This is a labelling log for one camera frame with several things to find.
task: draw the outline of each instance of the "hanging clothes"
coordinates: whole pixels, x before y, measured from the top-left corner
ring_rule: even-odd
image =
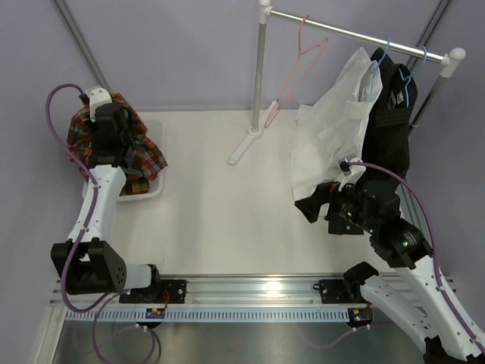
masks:
[[[384,50],[377,49],[373,61],[383,57]],[[362,160],[374,163],[405,177],[409,169],[408,129],[411,114],[418,99],[418,88],[403,64],[395,64],[386,55],[379,66],[383,89],[371,110],[365,134]],[[380,171],[368,169],[359,179],[358,185],[368,180],[386,180],[396,190],[399,182]]]
[[[128,104],[120,93],[112,93],[111,99],[128,108],[132,115],[132,124],[128,130],[135,148],[133,150],[133,163],[125,171],[127,182],[121,195],[135,195],[149,191],[149,181],[154,180],[158,172],[167,167],[167,161],[156,144],[146,136],[147,128],[135,110]],[[88,165],[91,155],[91,132],[84,124],[89,120],[89,106],[84,105],[71,119],[67,134],[67,146],[85,165]],[[88,177],[80,168],[85,179]]]
[[[307,198],[318,184],[335,181],[341,173],[339,160],[348,155],[361,157],[369,113],[381,90],[377,62],[360,48],[333,87],[306,112],[308,107],[301,107],[289,155],[296,202],[305,199],[311,203]]]

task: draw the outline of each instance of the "clothing label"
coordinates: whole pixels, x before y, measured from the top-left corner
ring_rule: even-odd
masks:
[[[396,97],[394,96],[394,92],[391,91],[391,96],[389,97],[389,101],[387,102],[387,108],[393,110],[396,107]]]
[[[399,91],[397,94],[397,105],[404,101],[404,96],[402,95],[402,91]]]

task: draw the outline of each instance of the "metal rod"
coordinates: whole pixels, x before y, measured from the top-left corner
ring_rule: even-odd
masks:
[[[281,11],[276,11],[274,9],[271,9],[270,15],[272,17],[278,17],[280,19],[291,20],[295,23],[303,22],[302,17],[297,17],[295,15],[291,15],[291,14],[287,14],[287,13],[282,13]],[[318,23],[318,22],[313,21],[313,20],[306,20],[305,25],[307,25],[309,27],[314,27],[314,28],[326,30],[327,32],[340,34],[340,35],[343,35],[343,36],[348,36],[350,38],[359,39],[359,40],[364,41],[364,42],[377,44],[378,46],[381,46],[381,47],[387,46],[387,40],[378,39],[378,38],[374,38],[373,36],[366,36],[364,34],[351,32],[350,30],[345,30],[345,29],[342,29],[342,28],[333,27],[331,25]],[[415,56],[415,57],[424,58],[424,51],[422,49],[416,49],[416,48],[408,47],[406,45],[400,45],[400,44],[392,43],[392,42],[390,43],[389,48],[394,50],[394,51],[397,51],[399,53],[403,53],[405,55],[412,55],[412,56]],[[427,60],[428,61],[441,63],[443,61],[443,59],[444,59],[444,57],[442,55],[435,55],[434,53],[429,53],[429,52],[427,53]]]
[[[445,77],[438,76],[430,92],[427,94],[426,99],[423,101],[423,105],[421,105],[418,113],[416,114],[415,118],[411,122],[411,125],[409,125],[409,133],[408,133],[409,136],[411,136],[412,132],[418,126],[418,123],[421,117],[423,116],[424,112],[426,111],[427,107],[429,106],[430,102],[433,100],[434,96],[438,93],[441,87],[443,87],[443,85],[446,83],[447,80],[448,79]]]
[[[449,6],[453,3],[453,0],[440,0],[436,8],[434,9],[433,14],[431,15],[429,21],[426,24],[426,27],[423,30],[423,33],[419,37],[418,42],[416,43],[416,48],[421,46],[427,46],[430,42],[431,38],[433,37],[434,32],[436,31],[438,25],[440,25],[441,20],[445,17],[446,12],[449,9]],[[416,57],[409,57],[408,61],[406,62],[406,67],[409,70],[412,70],[416,67],[416,63],[418,59]]]
[[[111,88],[109,87],[108,81],[106,80],[104,74],[101,71],[101,68],[98,66],[98,62],[94,58],[94,55],[91,52],[84,36],[81,32],[79,25],[76,22],[76,19],[72,15],[72,12],[69,9],[65,0],[53,0],[56,8],[59,10],[60,15],[62,16],[62,20],[66,24],[67,28],[70,31],[70,34],[73,37],[74,42],[79,47],[81,54],[83,55],[84,60],[86,61],[88,68],[91,70],[92,76],[94,77],[95,81],[105,88],[106,90],[110,91]]]
[[[266,24],[259,24],[258,56],[256,61],[255,98],[252,109],[252,129],[259,129],[259,110],[261,108],[261,85],[263,80],[264,44],[266,43]]]

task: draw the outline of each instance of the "white plastic bin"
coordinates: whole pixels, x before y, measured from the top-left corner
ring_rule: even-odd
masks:
[[[145,126],[148,128],[148,133],[146,134],[148,138],[153,140],[158,148],[161,150],[161,152],[164,152],[164,147],[165,147],[165,133],[164,133],[164,128],[161,123],[161,121],[155,121],[155,120],[143,120],[143,123]],[[150,199],[152,197],[157,196],[161,190],[163,189],[164,186],[164,175],[165,175],[165,170],[168,167],[162,169],[160,173],[158,173],[158,176],[154,180],[149,181],[149,191],[147,193],[143,193],[140,195],[129,195],[129,196],[119,196],[118,197],[118,202],[125,202],[125,201],[135,201],[138,199]],[[83,198],[86,195],[86,189],[88,187],[88,183],[84,182],[83,185]]]

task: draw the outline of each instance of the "white pipe connector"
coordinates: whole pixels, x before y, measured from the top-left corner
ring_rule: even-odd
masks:
[[[271,12],[271,0],[259,0],[259,23],[266,24]]]
[[[454,73],[458,65],[465,59],[467,52],[463,48],[455,48],[445,56],[445,59],[441,62],[443,66],[440,71],[440,76],[444,78],[450,78]]]

